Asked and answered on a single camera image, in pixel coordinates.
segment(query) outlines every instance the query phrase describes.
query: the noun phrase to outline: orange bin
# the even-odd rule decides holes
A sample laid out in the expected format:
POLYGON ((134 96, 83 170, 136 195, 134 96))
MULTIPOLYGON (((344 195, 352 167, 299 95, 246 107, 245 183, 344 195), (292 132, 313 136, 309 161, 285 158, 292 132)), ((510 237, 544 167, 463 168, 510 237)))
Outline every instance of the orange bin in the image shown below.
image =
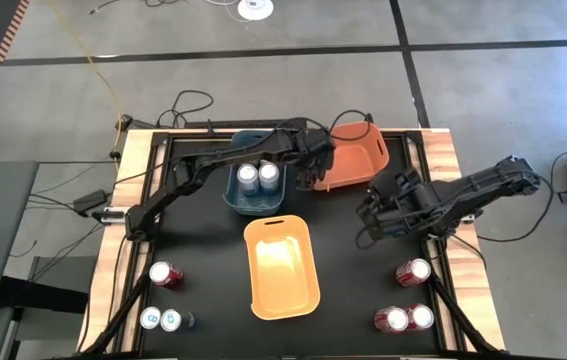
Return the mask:
MULTIPOLYGON (((323 181, 314 184, 314 190, 327 190, 370 181, 376 173, 387 166, 390 154, 383 135, 376 125, 369 123, 370 131, 358 140, 334 139, 334 164, 323 181)), ((365 134, 368 122, 361 121, 337 125, 332 135, 352 139, 365 134)))
POLYGON ((252 312, 263 320, 306 315, 321 292, 307 224, 287 215, 252 221, 243 233, 252 285, 252 312))

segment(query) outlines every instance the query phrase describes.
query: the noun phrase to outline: basket handle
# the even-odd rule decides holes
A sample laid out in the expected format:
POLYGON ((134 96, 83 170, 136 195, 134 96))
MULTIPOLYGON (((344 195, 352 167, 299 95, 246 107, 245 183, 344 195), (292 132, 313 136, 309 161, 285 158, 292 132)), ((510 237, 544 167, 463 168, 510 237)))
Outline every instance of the basket handle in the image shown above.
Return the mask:
POLYGON ((284 222, 285 222, 285 220, 274 220, 274 221, 268 221, 268 222, 264 223, 263 225, 267 225, 267 226, 278 225, 278 224, 282 224, 284 222))

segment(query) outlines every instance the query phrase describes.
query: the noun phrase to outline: gray floor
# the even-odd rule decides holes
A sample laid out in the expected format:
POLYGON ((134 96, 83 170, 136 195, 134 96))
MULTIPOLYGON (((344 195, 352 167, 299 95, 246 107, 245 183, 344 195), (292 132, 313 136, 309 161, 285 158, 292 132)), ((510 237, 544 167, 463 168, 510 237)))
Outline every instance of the gray floor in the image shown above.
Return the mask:
MULTIPOLYGON (((277 47, 397 43, 385 0, 274 0, 271 19, 238 23, 222 7, 189 0, 159 9, 121 1, 95 15, 96 3, 58 0, 59 8, 94 54, 144 54, 277 47)), ((401 0, 412 43, 567 39, 567 0, 401 0)), ((33 0, 10 58, 80 56, 54 13, 33 0)), ((508 154, 527 158, 549 176, 567 151, 567 48, 414 53, 431 125, 452 129, 461 169, 468 174, 508 154)), ((100 66, 123 110, 154 120, 184 89, 210 92, 214 106, 193 120, 305 115, 328 123, 359 108, 384 127, 415 127, 416 112, 401 55, 313 55, 184 60, 100 66)), ((199 99, 189 98, 183 108, 199 99)), ((116 120, 107 90, 83 65, 0 67, 0 160, 99 160, 111 148, 116 120)), ((43 165, 43 189, 86 165, 43 165)), ((47 195, 73 200, 111 187, 112 165, 98 165, 47 195)), ((567 187, 567 169, 556 171, 567 187)), ((498 201, 478 221, 485 236, 525 232, 547 192, 498 201)), ((32 255, 52 256, 91 223, 64 211, 28 211, 7 273, 26 276, 32 255)), ((99 236, 74 255, 94 255, 99 236)), ((567 205, 554 204, 530 238, 482 243, 508 349, 567 357, 567 205)), ((20 358, 69 354, 75 339, 25 344, 20 358)))

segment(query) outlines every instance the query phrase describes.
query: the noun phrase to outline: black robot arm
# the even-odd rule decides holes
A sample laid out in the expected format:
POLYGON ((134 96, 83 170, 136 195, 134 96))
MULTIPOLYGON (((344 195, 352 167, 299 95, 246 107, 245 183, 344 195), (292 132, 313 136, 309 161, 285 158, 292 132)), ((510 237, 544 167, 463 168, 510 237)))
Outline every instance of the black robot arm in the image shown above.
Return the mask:
POLYGON ((334 143, 322 129, 274 129, 256 136, 250 145, 231 145, 214 152, 191 154, 171 161, 174 182, 157 190, 143 205, 132 206, 125 214, 127 238, 142 240, 156 217, 180 196, 191 195, 201 188, 208 176, 219 167, 256 160, 296 166, 296 186, 311 190, 317 180, 332 168, 334 143))
POLYGON ((446 237, 467 215, 502 196, 531 195, 540 179, 524 159, 510 156, 460 179, 423 182, 418 172, 382 171, 371 182, 357 213, 373 241, 427 232, 446 237))

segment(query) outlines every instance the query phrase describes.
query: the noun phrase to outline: dark blue plastic basket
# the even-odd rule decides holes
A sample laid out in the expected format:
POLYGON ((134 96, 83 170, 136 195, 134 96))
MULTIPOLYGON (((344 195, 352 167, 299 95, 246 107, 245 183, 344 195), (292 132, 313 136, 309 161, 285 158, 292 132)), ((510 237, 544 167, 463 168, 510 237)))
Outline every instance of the dark blue plastic basket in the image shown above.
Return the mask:
MULTIPOLYGON (((262 130, 243 130, 232 136, 232 144, 249 145, 267 135, 269 131, 262 130)), ((223 194, 223 200, 241 215, 248 216, 272 216, 281 207, 285 197, 285 176, 287 165, 279 167, 279 189, 274 194, 259 192, 255 195, 245 196, 239 187, 236 179, 236 172, 240 165, 232 165, 230 168, 230 178, 227 182, 227 190, 223 194)))

